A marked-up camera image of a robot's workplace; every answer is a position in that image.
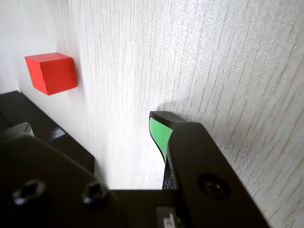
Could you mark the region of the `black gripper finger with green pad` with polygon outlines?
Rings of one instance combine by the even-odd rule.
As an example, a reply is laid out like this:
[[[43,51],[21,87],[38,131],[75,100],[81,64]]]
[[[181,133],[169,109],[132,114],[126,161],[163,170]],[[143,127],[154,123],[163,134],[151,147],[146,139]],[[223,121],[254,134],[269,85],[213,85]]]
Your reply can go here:
[[[151,111],[150,135],[164,159],[162,187],[180,196],[192,228],[266,228],[268,223],[206,128]]]
[[[19,91],[0,95],[0,131],[29,123],[33,134],[61,151],[89,172],[94,173],[95,158],[41,109]]]

